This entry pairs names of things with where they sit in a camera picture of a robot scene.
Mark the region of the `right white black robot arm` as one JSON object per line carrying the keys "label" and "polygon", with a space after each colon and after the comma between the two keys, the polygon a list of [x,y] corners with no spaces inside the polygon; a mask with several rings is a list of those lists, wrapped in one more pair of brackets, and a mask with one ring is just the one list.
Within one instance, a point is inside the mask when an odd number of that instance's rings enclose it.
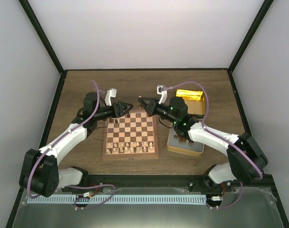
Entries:
{"label": "right white black robot arm", "polygon": [[206,190],[215,191],[226,181],[250,184],[253,180],[262,180],[268,159],[250,134],[236,135],[207,127],[188,113],[182,97],[171,98],[168,105],[157,98],[139,97],[138,101],[149,115],[170,121],[180,138],[202,143],[227,156],[227,163],[214,165],[206,171],[203,179]]}

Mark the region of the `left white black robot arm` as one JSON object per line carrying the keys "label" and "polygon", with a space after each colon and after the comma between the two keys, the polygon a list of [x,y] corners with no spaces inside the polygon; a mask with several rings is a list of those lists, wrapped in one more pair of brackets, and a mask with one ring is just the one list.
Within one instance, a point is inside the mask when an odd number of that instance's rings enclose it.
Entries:
{"label": "left white black robot arm", "polygon": [[111,91],[105,101],[100,101],[97,92],[87,93],[83,107],[77,112],[69,127],[46,146],[26,152],[19,184],[34,199],[38,196],[49,197],[62,187],[73,186],[83,192],[89,188],[89,179],[83,176],[79,168],[59,169],[65,156],[80,142],[84,141],[96,129],[98,121],[123,117],[133,105],[126,102],[111,104]]}

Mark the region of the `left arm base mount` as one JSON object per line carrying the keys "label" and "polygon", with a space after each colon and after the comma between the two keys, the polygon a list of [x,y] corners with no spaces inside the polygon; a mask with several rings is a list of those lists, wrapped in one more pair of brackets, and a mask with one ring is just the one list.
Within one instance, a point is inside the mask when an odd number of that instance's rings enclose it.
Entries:
{"label": "left arm base mount", "polygon": [[[77,187],[93,187],[93,186],[98,186],[100,184],[104,184],[104,177],[100,175],[87,175],[82,177],[81,182],[77,185]],[[76,189],[76,188],[71,188],[71,187],[64,187],[61,189],[62,192],[71,192],[73,194],[81,194],[85,193],[88,191],[93,191],[93,192],[101,192],[103,190],[103,187],[99,187],[96,189]]]}

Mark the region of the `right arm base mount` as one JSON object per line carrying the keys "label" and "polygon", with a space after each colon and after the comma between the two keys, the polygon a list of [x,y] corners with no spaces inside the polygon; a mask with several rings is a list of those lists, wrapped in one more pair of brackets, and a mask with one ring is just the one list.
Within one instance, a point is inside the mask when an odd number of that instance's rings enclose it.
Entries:
{"label": "right arm base mount", "polygon": [[207,175],[193,175],[188,177],[188,190],[201,193],[220,193],[221,184],[214,183]]}

